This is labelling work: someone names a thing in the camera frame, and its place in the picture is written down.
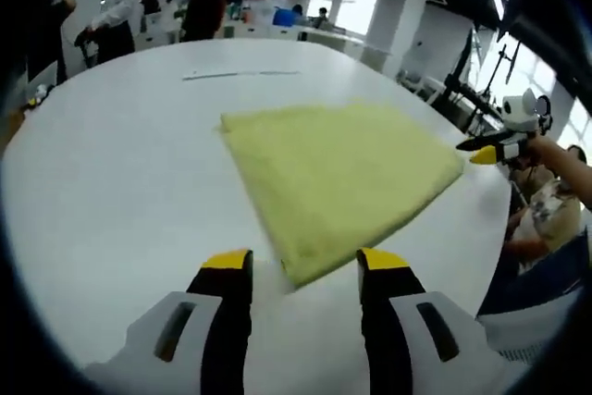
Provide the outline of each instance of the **black pants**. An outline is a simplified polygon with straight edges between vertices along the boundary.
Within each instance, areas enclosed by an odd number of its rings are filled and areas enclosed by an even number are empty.
[[[116,57],[125,56],[136,51],[127,21],[116,27],[106,28],[98,32],[95,41],[99,45],[97,64],[102,64]]]

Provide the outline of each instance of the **towel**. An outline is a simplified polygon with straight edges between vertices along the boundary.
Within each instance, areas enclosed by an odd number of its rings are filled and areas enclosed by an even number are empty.
[[[463,172],[452,147],[392,106],[294,106],[221,121],[296,287],[403,227]]]

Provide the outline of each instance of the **white table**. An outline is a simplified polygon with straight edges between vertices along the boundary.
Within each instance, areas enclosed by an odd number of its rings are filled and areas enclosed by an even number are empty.
[[[181,80],[195,70],[269,69],[299,74]],[[25,287],[73,362],[110,358],[127,326],[186,289],[213,253],[248,246],[273,262],[214,130],[220,113],[360,97],[398,106],[446,143],[463,139],[393,81],[310,43],[176,44],[58,87],[7,147],[2,185]],[[474,315],[498,261],[509,199],[497,168],[467,165],[379,248],[400,253],[428,290]],[[247,393],[368,393],[360,316],[354,262],[254,311]]]

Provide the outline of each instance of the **table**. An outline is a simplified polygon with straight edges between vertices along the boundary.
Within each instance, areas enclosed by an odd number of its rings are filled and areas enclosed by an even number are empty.
[[[217,69],[296,73],[181,80]],[[25,288],[73,363],[110,358],[127,326],[170,291],[186,289],[214,253],[248,246],[279,267],[215,130],[220,113],[360,97],[396,105],[445,143],[463,139],[392,80],[311,43],[175,44],[57,87],[7,147],[2,185]],[[401,254],[428,290],[475,315],[509,200],[496,167],[467,164],[378,248]],[[255,311],[246,393],[368,393],[360,317],[354,262]]]

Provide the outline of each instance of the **hair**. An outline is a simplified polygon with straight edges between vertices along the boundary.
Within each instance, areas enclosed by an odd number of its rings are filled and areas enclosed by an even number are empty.
[[[580,161],[582,161],[584,164],[587,164],[588,162],[586,159],[586,153],[584,152],[584,149],[582,147],[580,147],[579,145],[570,145],[569,147],[567,147],[567,151],[569,152],[573,148],[575,148],[577,150],[577,158]]]

